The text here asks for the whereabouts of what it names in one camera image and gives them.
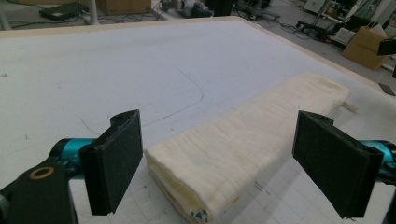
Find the white table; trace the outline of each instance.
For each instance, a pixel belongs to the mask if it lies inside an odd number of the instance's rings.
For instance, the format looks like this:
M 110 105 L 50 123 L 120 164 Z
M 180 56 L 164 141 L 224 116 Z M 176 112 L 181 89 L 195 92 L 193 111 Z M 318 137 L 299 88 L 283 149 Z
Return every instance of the white table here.
M 58 140 L 98 137 L 120 112 L 140 109 L 149 147 L 306 72 L 351 89 L 359 110 L 336 109 L 335 126 L 396 143 L 395 98 L 238 18 L 0 32 L 0 52 L 0 188 Z M 83 181 L 70 186 L 80 223 L 186 223 L 144 159 L 115 215 L 91 216 Z M 218 223 L 381 223 L 393 190 L 376 184 L 366 218 L 342 220 L 290 150 Z

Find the electronic equipment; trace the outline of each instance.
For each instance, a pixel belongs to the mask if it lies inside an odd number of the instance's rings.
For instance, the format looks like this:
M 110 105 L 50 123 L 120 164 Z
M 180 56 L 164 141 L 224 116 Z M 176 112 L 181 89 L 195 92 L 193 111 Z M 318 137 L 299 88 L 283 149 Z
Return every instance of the electronic equipment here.
M 355 140 L 319 114 L 299 111 L 292 154 L 340 217 L 364 216 L 375 181 L 396 185 L 395 145 Z M 395 211 L 393 200 L 387 218 Z
M 118 114 L 97 139 L 62 139 L 48 158 L 0 190 L 0 223 L 78 223 L 68 181 L 84 178 L 91 211 L 115 213 L 143 157 L 138 110 Z
M 257 20 L 257 18 L 263 18 L 265 16 L 271 16 L 274 17 L 274 19 L 279 19 L 280 15 L 267 10 L 269 5 L 270 5 L 270 0 L 256 0 L 256 1 L 239 0 L 235 3 L 234 8 L 236 10 L 247 13 L 250 19 L 253 21 Z
M 317 39 L 325 39 L 328 32 L 326 29 L 317 26 L 320 17 L 323 15 L 327 7 L 329 6 L 331 0 L 325 0 L 322 4 L 320 4 L 320 8 L 318 9 L 318 15 L 315 17 L 315 20 L 312 23 L 308 23 L 305 21 L 297 21 L 296 27 L 299 28 L 302 32 L 306 32 L 306 30 L 314 31 L 315 37 Z
M 162 10 L 174 9 L 185 18 L 211 17 L 213 13 L 200 0 L 161 0 Z
M 379 43 L 378 56 L 396 54 L 396 38 L 385 39 Z M 396 69 L 393 69 L 392 77 L 396 78 Z
M 65 21 L 77 17 L 82 11 L 88 12 L 88 7 L 82 4 L 73 2 L 58 7 L 46 8 L 40 10 L 38 13 L 41 17 L 53 21 Z

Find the cardboard box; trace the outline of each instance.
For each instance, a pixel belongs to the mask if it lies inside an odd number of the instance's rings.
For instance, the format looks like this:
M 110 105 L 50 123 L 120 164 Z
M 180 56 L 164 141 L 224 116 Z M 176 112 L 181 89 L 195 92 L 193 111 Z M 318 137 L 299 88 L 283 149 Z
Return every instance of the cardboard box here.
M 384 37 L 370 31 L 369 27 L 362 26 L 346 46 L 343 55 L 367 68 L 377 70 L 390 56 L 377 56 L 379 42 Z
M 107 15 L 124 15 L 151 11 L 151 0 L 96 0 L 96 5 Z

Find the folded towel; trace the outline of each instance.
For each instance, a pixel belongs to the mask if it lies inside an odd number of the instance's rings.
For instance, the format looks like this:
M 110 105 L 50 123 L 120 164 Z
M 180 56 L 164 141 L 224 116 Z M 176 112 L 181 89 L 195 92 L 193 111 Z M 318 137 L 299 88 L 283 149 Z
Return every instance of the folded towel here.
M 148 148 L 148 169 L 190 223 L 210 223 L 285 150 L 291 153 L 299 110 L 326 115 L 348 94 L 325 77 L 291 78 Z

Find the towel fold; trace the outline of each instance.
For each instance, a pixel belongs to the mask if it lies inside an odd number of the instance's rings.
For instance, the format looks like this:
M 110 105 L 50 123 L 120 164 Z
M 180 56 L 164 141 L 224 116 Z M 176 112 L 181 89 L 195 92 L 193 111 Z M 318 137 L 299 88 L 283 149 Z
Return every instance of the towel fold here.
M 327 115 L 348 95 L 348 89 L 325 77 L 293 77 L 146 149 L 148 169 L 190 223 L 210 223 L 261 171 L 286 150 L 291 153 L 299 110 Z

